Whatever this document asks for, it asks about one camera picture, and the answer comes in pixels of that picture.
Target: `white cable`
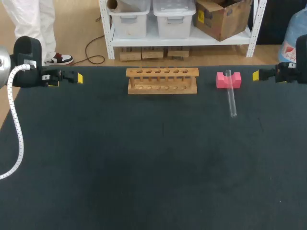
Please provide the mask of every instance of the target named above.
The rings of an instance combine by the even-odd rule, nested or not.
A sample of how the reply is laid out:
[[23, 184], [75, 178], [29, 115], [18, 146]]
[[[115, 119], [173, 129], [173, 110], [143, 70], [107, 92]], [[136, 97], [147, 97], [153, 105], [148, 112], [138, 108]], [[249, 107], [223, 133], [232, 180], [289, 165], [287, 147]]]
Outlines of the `white cable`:
[[19, 165], [21, 164], [21, 161], [23, 160], [23, 156], [24, 156], [24, 138], [23, 138], [23, 134], [21, 132], [18, 116], [17, 116], [16, 109], [15, 109], [14, 99], [13, 99], [13, 80], [14, 80], [14, 77], [15, 77], [17, 72], [19, 72], [21, 70], [30, 70], [30, 68], [31, 68], [31, 66], [30, 65], [26, 65], [26, 64], [25, 65], [16, 66], [11, 71], [11, 73], [9, 75], [9, 79], [8, 79], [8, 83], [7, 83], [8, 97], [9, 97], [11, 114], [13, 116], [16, 132], [17, 132], [17, 136], [18, 136], [18, 141], [19, 141], [19, 154], [18, 154], [18, 159], [17, 159], [16, 163], [14, 164], [14, 166], [11, 168], [11, 170], [6, 172], [5, 174], [0, 175], [0, 180], [8, 177], [11, 174], [13, 174], [18, 169]]

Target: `glass test tube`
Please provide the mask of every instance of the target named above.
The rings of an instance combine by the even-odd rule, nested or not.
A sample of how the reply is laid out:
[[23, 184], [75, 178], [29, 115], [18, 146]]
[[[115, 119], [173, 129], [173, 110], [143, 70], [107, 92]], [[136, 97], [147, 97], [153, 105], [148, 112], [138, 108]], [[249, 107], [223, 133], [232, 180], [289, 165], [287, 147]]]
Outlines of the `glass test tube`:
[[232, 85], [232, 77], [231, 77], [231, 70], [226, 70], [226, 77], [228, 78], [228, 102], [229, 102], [229, 109], [230, 109], [230, 116], [236, 117], [236, 102], [235, 102], [235, 94], [234, 88]]

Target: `sneaker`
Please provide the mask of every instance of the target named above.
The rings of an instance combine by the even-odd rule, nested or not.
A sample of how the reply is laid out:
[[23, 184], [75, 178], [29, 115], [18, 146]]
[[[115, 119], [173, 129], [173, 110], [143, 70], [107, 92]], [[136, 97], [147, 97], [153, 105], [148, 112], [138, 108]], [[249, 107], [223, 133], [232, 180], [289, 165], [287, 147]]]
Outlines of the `sneaker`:
[[73, 57], [70, 55], [56, 53], [50, 60], [45, 61], [46, 66], [52, 65], [68, 65], [73, 62]]

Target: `pink foam block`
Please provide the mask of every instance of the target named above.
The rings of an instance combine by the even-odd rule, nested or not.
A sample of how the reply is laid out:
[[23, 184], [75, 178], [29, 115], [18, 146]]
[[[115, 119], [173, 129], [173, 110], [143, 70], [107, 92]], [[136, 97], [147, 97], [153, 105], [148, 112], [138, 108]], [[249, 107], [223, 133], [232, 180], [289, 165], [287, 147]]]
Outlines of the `pink foam block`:
[[[235, 72], [232, 76], [232, 87], [234, 89], [239, 89], [241, 86], [241, 74], [239, 72]], [[216, 88], [217, 89], [228, 89], [230, 87], [230, 79], [222, 72], [217, 72], [216, 74]]]

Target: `wooden test tube rack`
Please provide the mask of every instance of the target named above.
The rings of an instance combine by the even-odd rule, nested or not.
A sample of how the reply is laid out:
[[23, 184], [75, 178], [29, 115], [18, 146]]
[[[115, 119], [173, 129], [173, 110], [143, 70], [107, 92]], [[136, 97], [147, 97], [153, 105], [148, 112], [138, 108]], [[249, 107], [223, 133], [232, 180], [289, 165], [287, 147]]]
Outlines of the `wooden test tube rack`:
[[198, 68], [127, 69], [128, 94], [195, 94]]

